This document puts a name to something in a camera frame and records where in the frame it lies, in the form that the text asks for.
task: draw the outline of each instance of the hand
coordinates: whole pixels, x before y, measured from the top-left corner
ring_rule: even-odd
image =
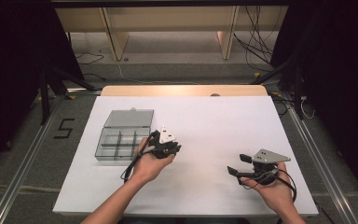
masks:
[[[279,162],[278,169],[286,172],[286,165],[283,162]],[[289,176],[284,172],[278,172],[278,177],[290,183]],[[241,182],[256,190],[266,205],[274,210],[284,223],[305,223],[295,208],[292,191],[283,182],[275,180],[271,184],[264,186],[247,177],[242,177]]]
[[[135,154],[139,153],[145,141],[146,138],[142,139],[141,144],[135,150]],[[151,153],[145,153],[142,158],[135,164],[131,178],[136,178],[142,181],[144,184],[152,181],[158,176],[158,174],[165,166],[172,163],[173,159],[174,155],[170,155],[165,159],[157,159]]]

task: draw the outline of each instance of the white table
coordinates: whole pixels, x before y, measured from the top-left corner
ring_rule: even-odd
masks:
[[[318,211],[298,167],[275,106],[268,96],[112,97],[100,96],[92,108],[53,212],[88,214],[122,184],[125,166],[94,157],[103,124],[115,109],[154,109],[153,129],[165,125],[182,145],[174,162],[131,201],[126,216],[247,217],[275,215],[254,190],[246,190],[227,166],[251,171],[239,155],[260,148],[292,160],[301,216]]]

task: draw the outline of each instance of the floor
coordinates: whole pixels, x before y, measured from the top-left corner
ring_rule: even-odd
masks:
[[[268,36],[266,44],[273,49],[277,33],[261,35]],[[250,39],[247,32],[237,33],[237,37],[246,43]],[[71,38],[86,81],[100,88],[109,84],[246,84],[271,69],[235,39],[229,60],[223,60],[216,35],[211,32],[132,33],[122,60],[117,63],[112,60],[105,34],[71,34]],[[269,92],[278,92],[278,80],[279,77],[274,77],[264,86]],[[65,84],[72,90],[71,99],[50,93],[54,120],[45,127],[40,125],[41,102],[36,98],[11,141],[11,149],[0,154],[0,202],[12,183],[19,181],[14,178],[16,173],[24,173],[18,193],[5,203],[4,223],[79,223],[83,219],[63,217],[51,210],[99,93],[79,91],[71,82]],[[290,92],[279,94],[291,97]],[[337,153],[317,112],[313,114],[311,105],[304,104],[308,118],[298,120],[290,104],[278,100],[275,103],[311,195],[324,211],[317,217],[305,217],[307,222],[358,223],[358,182]],[[57,138],[62,135],[59,129],[63,119],[73,119],[71,137],[67,139]],[[43,136],[40,141],[35,142],[40,136]],[[36,153],[32,162],[24,166],[22,161],[30,157],[29,151]],[[276,223],[277,218],[248,217],[248,220],[254,224]],[[173,223],[173,220],[132,220],[132,223],[145,222]],[[237,220],[189,218],[186,223],[237,223]]]

